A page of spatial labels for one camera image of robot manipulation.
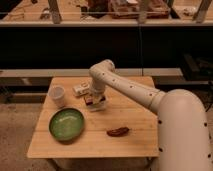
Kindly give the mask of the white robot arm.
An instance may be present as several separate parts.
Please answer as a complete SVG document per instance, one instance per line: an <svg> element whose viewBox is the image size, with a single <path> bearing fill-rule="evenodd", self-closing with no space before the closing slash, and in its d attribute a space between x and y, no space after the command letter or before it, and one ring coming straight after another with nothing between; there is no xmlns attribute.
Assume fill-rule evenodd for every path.
<svg viewBox="0 0 213 171"><path fill-rule="evenodd" d="M213 171L206 111L198 96L184 89L164 92L114 70L111 60L91 66L90 91L97 96L108 85L157 115L158 171Z"/></svg>

